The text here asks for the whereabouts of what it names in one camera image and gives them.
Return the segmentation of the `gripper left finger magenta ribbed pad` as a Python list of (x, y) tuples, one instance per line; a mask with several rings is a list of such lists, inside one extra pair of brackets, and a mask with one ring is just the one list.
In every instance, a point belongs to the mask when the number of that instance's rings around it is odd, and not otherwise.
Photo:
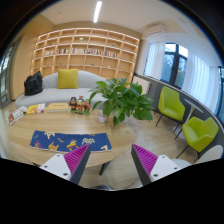
[(91, 153), (89, 144), (83, 145), (67, 154), (55, 154), (41, 169), (78, 184)]

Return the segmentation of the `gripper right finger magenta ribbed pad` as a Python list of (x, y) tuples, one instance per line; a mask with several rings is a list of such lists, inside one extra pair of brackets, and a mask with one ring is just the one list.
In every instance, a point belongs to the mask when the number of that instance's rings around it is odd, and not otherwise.
[(180, 170), (166, 155), (157, 156), (136, 144), (132, 145), (131, 155), (143, 186)]

